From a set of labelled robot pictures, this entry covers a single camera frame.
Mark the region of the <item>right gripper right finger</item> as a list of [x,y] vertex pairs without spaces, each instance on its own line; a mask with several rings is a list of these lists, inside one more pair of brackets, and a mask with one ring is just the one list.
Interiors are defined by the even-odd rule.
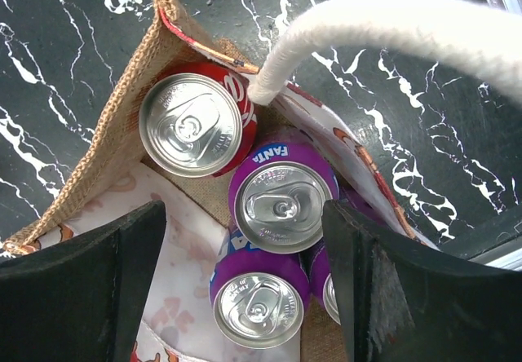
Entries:
[[322,223],[349,360],[520,360],[519,272],[429,248],[339,201]]

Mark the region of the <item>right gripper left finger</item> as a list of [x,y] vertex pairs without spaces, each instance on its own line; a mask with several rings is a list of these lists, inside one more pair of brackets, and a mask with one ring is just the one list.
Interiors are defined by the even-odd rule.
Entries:
[[1,264],[3,361],[129,361],[166,231],[150,201]]

